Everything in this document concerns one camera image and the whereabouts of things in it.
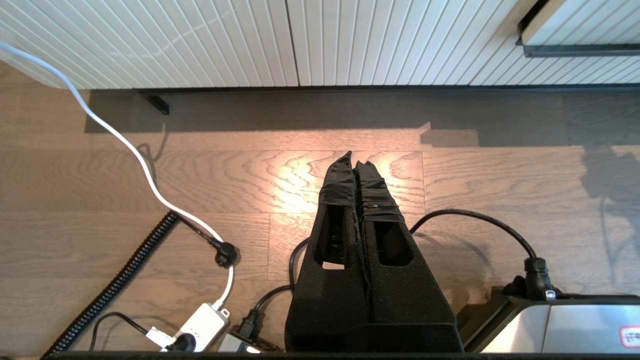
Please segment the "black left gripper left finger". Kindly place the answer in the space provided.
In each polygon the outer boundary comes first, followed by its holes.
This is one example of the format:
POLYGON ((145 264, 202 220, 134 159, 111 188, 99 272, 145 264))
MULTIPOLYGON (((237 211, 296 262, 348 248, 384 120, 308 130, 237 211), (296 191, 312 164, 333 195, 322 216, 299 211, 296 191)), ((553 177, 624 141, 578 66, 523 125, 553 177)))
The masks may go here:
POLYGON ((368 319, 352 153, 327 167, 285 322, 289 353, 341 353, 368 319))

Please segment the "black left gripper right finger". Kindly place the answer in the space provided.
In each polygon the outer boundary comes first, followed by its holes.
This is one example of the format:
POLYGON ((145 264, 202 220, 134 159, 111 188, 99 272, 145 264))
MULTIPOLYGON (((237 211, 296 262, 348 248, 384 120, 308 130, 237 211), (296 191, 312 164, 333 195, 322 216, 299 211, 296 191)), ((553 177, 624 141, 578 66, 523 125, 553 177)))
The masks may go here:
POLYGON ((457 318, 372 162, 357 162, 359 228, 368 271, 362 353, 461 353, 457 318))

